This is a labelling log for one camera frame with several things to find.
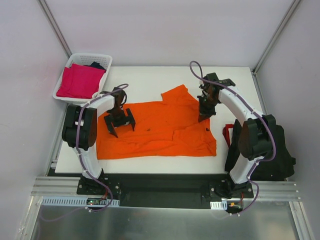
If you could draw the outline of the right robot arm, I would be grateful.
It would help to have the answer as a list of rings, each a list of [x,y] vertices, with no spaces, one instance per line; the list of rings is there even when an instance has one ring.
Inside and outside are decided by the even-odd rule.
[[[231,79],[220,80],[216,73],[209,73],[201,81],[199,87],[202,94],[197,97],[198,121],[216,115],[216,105],[223,104],[241,124],[237,141],[239,157],[227,172],[226,179],[214,189],[221,198],[235,198],[247,187],[259,163],[266,161],[266,155],[275,156],[276,143],[271,130],[276,126],[276,120],[272,115],[264,115],[248,104]]]

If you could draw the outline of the pink t shirt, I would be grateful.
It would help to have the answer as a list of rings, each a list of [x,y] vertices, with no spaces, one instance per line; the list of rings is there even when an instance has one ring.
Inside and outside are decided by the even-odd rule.
[[[65,67],[57,97],[91,99],[98,92],[100,81],[106,71],[73,63]]]

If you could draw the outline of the orange t shirt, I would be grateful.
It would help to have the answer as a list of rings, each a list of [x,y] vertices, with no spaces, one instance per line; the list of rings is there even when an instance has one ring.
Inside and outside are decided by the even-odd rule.
[[[217,141],[210,120],[198,121],[198,101],[179,85],[161,94],[161,101],[126,103],[135,119],[131,125],[109,133],[104,116],[98,118],[96,155],[98,160],[148,156],[214,157]]]

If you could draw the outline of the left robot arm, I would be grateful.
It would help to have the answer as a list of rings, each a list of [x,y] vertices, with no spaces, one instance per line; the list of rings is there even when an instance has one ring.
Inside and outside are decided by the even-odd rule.
[[[78,195],[102,195],[102,200],[112,195],[97,157],[98,120],[106,114],[103,120],[107,132],[116,138],[116,128],[130,125],[132,130],[135,129],[136,121],[131,110],[124,109],[128,99],[125,88],[128,86],[127,83],[120,84],[112,91],[99,92],[81,105],[70,104],[67,107],[61,137],[75,152],[82,168]]]

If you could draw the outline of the white plastic basket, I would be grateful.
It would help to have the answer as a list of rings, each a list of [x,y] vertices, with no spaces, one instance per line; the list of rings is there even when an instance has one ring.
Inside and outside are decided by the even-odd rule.
[[[69,104],[82,104],[102,91],[113,58],[107,54],[74,53],[68,59],[52,97]]]

